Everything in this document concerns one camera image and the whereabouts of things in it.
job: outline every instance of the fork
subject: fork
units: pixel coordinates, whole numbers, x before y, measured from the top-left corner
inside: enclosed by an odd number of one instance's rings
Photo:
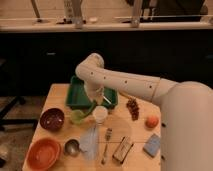
[[[106,145],[105,145],[105,148],[104,148],[103,158],[101,160],[101,164],[103,164],[103,165],[106,163],[106,160],[107,160],[108,142],[111,138],[111,134],[112,134],[112,128],[108,128],[107,131],[106,131],[106,134],[105,134]]]

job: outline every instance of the black chair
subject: black chair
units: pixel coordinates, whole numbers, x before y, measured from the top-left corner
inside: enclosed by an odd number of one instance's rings
[[[6,63],[6,59],[0,58],[0,88],[3,89],[3,91],[0,93],[4,96],[8,95],[12,88],[10,86],[11,76],[7,73],[7,71],[4,70]],[[23,105],[26,102],[25,99],[20,96],[19,85],[16,85],[16,87],[18,90],[16,91],[15,98],[13,98],[11,102],[4,106],[3,109],[0,109],[0,131],[5,130],[3,125],[33,124],[33,128],[35,128],[37,125],[37,119],[4,119],[5,115],[7,115],[7,113],[14,107],[14,105],[16,105],[16,103],[19,102],[19,104]]]

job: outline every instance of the small metal bowl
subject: small metal bowl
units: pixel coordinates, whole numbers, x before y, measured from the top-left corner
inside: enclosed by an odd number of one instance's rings
[[[80,152],[79,142],[76,139],[70,139],[64,145],[64,153],[76,157]]]

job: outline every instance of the chair leg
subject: chair leg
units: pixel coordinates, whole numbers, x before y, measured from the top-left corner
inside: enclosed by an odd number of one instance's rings
[[[19,97],[15,97],[10,103],[8,103],[2,111],[0,111],[0,119],[2,119],[18,101]]]
[[[0,125],[0,131],[5,131],[5,128],[2,125]]]
[[[15,97],[9,104],[7,104],[2,111],[0,111],[0,131],[4,131],[3,125],[20,125],[20,124],[33,124],[33,129],[36,128],[38,121],[36,119],[3,119],[3,117],[10,111],[10,109],[19,102],[21,105],[26,101],[23,97]]]

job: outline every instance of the small metal tray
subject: small metal tray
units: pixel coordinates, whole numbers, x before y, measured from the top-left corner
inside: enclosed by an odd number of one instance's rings
[[[118,104],[117,92],[115,90],[105,87],[104,96],[109,99],[112,104],[103,100],[103,103],[101,104],[102,106],[105,106],[108,109],[113,109]],[[71,78],[66,105],[72,109],[87,109],[92,105],[85,93],[84,82],[76,76],[72,76]]]

